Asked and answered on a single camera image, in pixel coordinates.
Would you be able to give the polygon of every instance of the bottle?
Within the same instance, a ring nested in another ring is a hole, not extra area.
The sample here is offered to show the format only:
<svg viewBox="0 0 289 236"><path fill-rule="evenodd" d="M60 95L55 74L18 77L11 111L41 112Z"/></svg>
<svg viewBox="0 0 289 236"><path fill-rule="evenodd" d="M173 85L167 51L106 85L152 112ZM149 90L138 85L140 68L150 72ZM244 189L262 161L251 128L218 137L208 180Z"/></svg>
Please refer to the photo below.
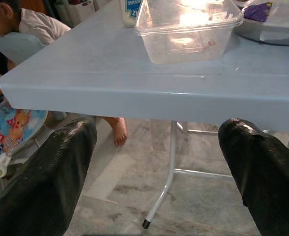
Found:
<svg viewBox="0 0 289 236"><path fill-rule="evenodd" d="M126 27L135 25L141 0L120 0L123 22Z"/></svg>

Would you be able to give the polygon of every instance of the rubber foot cap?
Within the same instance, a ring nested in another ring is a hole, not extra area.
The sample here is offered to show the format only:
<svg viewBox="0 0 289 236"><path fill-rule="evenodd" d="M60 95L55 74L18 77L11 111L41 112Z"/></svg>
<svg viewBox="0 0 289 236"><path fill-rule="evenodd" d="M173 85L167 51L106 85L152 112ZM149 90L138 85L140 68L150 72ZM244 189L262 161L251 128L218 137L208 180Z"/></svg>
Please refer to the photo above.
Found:
<svg viewBox="0 0 289 236"><path fill-rule="evenodd" d="M150 224L151 224L150 221L144 220L144 222L143 222L143 228L144 228L144 229L148 229L149 226L150 226Z"/></svg>

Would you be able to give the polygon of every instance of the white shirt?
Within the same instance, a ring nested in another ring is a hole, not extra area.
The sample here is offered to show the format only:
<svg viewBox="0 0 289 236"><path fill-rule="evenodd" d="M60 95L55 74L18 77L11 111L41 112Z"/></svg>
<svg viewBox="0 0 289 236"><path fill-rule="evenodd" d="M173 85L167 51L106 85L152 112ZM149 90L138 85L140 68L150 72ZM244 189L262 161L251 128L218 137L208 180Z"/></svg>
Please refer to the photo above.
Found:
<svg viewBox="0 0 289 236"><path fill-rule="evenodd" d="M70 30L69 26L45 14L22 9L19 32L32 34L45 45L49 45Z"/></svg>

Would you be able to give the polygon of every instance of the clear plastic container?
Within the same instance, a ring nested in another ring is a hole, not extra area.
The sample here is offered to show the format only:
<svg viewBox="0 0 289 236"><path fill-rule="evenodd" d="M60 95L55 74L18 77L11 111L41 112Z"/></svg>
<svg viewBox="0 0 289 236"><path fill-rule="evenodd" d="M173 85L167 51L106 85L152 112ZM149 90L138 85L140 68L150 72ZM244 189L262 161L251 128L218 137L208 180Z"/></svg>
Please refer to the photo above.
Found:
<svg viewBox="0 0 289 236"><path fill-rule="evenodd" d="M154 64L219 58L243 14L230 0L143 0L136 30Z"/></svg>

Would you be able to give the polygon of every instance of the plastic lid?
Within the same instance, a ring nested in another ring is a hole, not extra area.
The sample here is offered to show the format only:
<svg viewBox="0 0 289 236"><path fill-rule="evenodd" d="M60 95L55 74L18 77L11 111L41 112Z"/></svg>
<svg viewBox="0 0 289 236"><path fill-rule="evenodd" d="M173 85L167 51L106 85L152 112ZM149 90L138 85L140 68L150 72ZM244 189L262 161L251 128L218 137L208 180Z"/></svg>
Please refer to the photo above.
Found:
<svg viewBox="0 0 289 236"><path fill-rule="evenodd" d="M143 35L232 28L242 22L243 13L230 0L143 0L135 27Z"/></svg>

